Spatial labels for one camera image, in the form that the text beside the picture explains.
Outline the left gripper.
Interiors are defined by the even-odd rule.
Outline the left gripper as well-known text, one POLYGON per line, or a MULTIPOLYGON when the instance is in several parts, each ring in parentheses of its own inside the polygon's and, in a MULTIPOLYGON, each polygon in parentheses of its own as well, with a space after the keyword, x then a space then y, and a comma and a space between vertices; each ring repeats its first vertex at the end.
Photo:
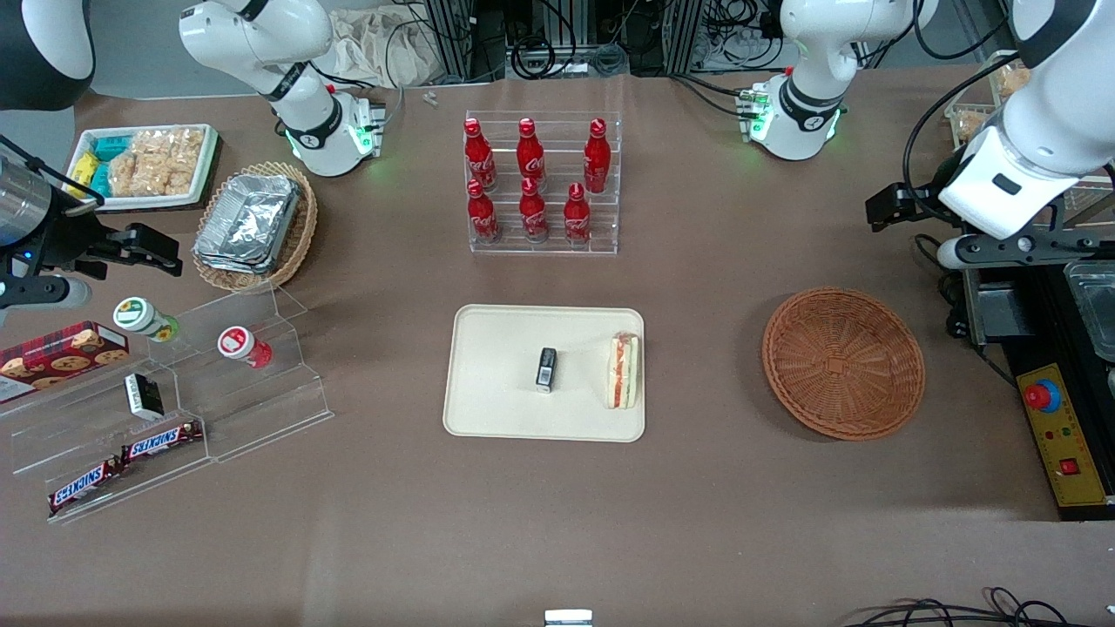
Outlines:
POLYGON ((943 201, 944 187, 956 179, 963 162, 963 151, 956 148, 935 168, 935 174, 929 183, 912 186, 909 163, 914 151, 913 146, 905 147, 905 185, 901 182, 889 184, 867 199, 867 225, 872 232, 878 233, 888 229, 891 226, 892 218, 904 218, 906 214, 908 222, 939 219, 948 226, 956 229, 963 226, 963 219, 956 214, 956 210, 947 208, 943 201))

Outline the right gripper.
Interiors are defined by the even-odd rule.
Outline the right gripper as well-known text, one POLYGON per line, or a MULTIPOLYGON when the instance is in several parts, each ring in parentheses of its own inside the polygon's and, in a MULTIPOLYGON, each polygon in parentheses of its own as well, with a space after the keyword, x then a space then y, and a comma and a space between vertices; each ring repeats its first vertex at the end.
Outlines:
POLYGON ((61 270, 105 280, 108 266, 147 266, 180 277, 180 242, 152 226, 132 223, 123 229, 101 225, 93 209, 51 187, 51 208, 32 239, 36 273, 61 270))

